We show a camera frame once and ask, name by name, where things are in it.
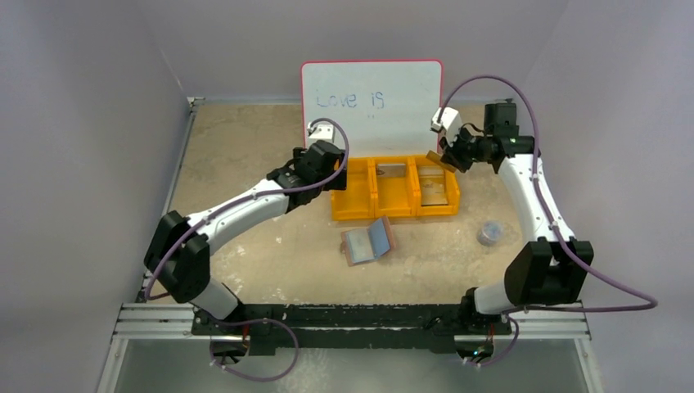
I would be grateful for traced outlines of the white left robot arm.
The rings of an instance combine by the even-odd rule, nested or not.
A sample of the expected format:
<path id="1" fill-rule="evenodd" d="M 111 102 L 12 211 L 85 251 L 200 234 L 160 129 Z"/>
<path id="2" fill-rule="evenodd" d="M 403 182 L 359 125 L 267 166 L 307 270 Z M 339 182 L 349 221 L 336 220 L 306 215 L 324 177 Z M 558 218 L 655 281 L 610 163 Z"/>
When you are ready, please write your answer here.
<path id="1" fill-rule="evenodd" d="M 188 216 L 176 210 L 165 214 L 144 257 L 151 280 L 178 303 L 190 303 L 216 319 L 229 318 L 242 303 L 212 278 L 212 255 L 255 225 L 306 205 L 321 192 L 344 191 L 346 156 L 326 141 L 297 147 L 282 167 L 239 196 Z"/>

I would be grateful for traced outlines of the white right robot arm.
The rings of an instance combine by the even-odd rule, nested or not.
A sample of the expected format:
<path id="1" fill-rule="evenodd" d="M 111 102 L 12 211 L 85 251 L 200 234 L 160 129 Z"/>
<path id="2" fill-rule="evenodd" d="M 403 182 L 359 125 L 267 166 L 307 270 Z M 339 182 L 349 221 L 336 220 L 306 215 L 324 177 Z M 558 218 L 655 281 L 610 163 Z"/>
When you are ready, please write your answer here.
<path id="1" fill-rule="evenodd" d="M 493 167 L 511 196 L 525 242 L 500 282 L 468 291 L 466 299 L 473 302 L 475 312 L 493 315 L 525 306 L 576 302 L 587 273 L 571 256 L 591 264 L 593 247 L 577 240 L 561 218 L 535 139 L 519 132 L 516 105 L 486 105 L 479 135 L 471 134 L 459 111 L 450 107 L 435 112 L 431 129 L 439 135 L 444 165 L 462 173 L 476 163 Z"/>

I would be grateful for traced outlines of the gold credit card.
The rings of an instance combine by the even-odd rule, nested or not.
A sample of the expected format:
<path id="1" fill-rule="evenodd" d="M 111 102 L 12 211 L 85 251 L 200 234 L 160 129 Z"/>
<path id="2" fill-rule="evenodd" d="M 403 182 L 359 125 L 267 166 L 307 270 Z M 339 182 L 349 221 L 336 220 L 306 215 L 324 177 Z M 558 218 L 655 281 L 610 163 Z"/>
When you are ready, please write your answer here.
<path id="1" fill-rule="evenodd" d="M 442 156 L 435 151 L 428 151 L 426 153 L 426 159 L 438 165 L 442 169 L 447 170 L 448 172 L 455 173 L 457 171 L 454 166 L 443 162 Z"/>

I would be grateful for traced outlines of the pink leather card holder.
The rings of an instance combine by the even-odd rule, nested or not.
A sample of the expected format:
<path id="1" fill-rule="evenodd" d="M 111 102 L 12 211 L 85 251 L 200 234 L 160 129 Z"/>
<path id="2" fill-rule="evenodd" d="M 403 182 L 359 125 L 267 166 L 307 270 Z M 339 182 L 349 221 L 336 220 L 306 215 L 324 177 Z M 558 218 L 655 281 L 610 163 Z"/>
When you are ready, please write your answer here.
<path id="1" fill-rule="evenodd" d="M 340 238 L 340 249 L 350 267 L 375 262 L 395 249 L 395 237 L 387 216 L 381 216 L 367 227 L 344 231 Z"/>

